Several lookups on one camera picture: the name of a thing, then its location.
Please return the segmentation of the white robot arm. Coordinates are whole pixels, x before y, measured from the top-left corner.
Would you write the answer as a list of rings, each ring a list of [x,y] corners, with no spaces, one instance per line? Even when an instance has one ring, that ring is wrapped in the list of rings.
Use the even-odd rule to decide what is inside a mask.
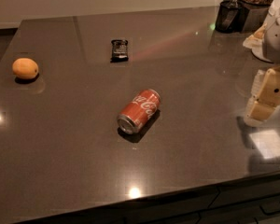
[[[264,23],[243,46],[260,60],[274,64],[267,71],[258,70],[246,106],[245,124],[257,127],[280,105],[280,0],[273,0]]]

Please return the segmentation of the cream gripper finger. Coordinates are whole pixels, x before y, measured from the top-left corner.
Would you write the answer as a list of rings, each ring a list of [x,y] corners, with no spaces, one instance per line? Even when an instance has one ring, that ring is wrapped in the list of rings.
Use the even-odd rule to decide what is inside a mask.
[[[256,100],[270,106],[280,105],[280,65],[265,72]]]
[[[275,108],[270,105],[260,103],[253,98],[250,98],[246,107],[246,116],[258,121],[267,120],[274,112]]]

